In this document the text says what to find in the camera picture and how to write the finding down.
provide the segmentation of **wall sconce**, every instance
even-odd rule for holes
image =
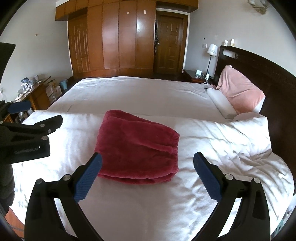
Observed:
[[[255,0],[247,0],[248,4],[250,4],[253,8],[256,9],[257,12],[261,14],[266,14],[267,8],[269,6],[269,2],[267,0],[260,0],[260,3],[256,3]]]

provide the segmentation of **blue cup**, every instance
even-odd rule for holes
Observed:
[[[66,90],[68,88],[67,81],[65,81],[65,80],[60,82],[59,84],[63,90]]]

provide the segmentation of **white wall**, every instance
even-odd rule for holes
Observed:
[[[59,6],[59,5],[62,5],[63,3],[65,3],[65,2],[68,2],[69,0],[58,0],[57,2],[56,2],[56,7],[57,6]]]
[[[28,0],[0,36],[0,42],[16,44],[0,85],[6,101],[17,97],[25,77],[41,74],[61,81],[73,75],[67,22],[55,21],[55,5],[55,0]]]
[[[190,19],[186,69],[206,72],[210,56],[202,44],[220,46],[233,38],[236,47],[261,55],[296,76],[296,41],[272,6],[261,15],[246,0],[199,0],[199,9]],[[210,75],[216,62],[213,57]]]

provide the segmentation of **nightstand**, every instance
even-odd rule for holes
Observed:
[[[204,78],[196,78],[196,72],[193,71],[193,70],[186,70],[184,69],[183,70],[183,73],[186,77],[186,79],[188,80],[188,82],[191,82],[191,83],[198,83],[198,84],[202,84],[205,82],[205,79]]]

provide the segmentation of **pillow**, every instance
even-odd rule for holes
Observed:
[[[264,98],[259,102],[259,104],[255,107],[255,109],[252,112],[258,113],[261,111],[263,102],[265,101],[265,96]]]
[[[233,119],[237,115],[235,109],[221,91],[209,88],[207,94],[225,119]]]
[[[262,115],[257,114],[255,112],[246,112],[246,113],[242,113],[237,115],[236,117],[233,118],[234,121],[244,121],[247,119],[251,119],[253,117],[261,117]]]
[[[260,102],[265,99],[262,90],[231,65],[223,69],[216,89],[226,96],[238,114],[252,112],[254,109],[258,112],[261,110]]]

